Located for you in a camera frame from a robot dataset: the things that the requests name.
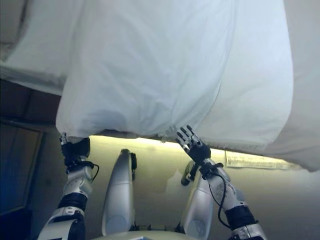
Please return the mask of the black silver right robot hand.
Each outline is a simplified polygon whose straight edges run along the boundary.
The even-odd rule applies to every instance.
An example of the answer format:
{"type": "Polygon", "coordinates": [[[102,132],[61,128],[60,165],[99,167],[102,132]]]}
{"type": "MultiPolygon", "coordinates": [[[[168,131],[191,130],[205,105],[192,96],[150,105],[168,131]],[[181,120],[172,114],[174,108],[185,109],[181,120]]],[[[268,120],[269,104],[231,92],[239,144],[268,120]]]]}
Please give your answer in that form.
{"type": "Polygon", "coordinates": [[[199,166],[211,158],[211,149],[194,132],[191,126],[181,127],[176,132],[176,142],[184,152],[199,166]]]}

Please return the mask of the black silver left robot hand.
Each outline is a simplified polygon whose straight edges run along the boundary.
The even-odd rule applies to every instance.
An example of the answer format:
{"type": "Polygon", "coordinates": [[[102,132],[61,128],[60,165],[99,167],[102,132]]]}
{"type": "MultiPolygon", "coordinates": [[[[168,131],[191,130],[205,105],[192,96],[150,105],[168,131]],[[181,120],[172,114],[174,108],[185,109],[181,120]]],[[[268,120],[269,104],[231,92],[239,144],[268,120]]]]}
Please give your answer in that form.
{"type": "Polygon", "coordinates": [[[66,167],[71,168],[77,166],[81,162],[81,157],[89,157],[91,150],[89,137],[82,138],[80,141],[73,143],[69,141],[67,134],[63,132],[59,140],[66,167]]]}

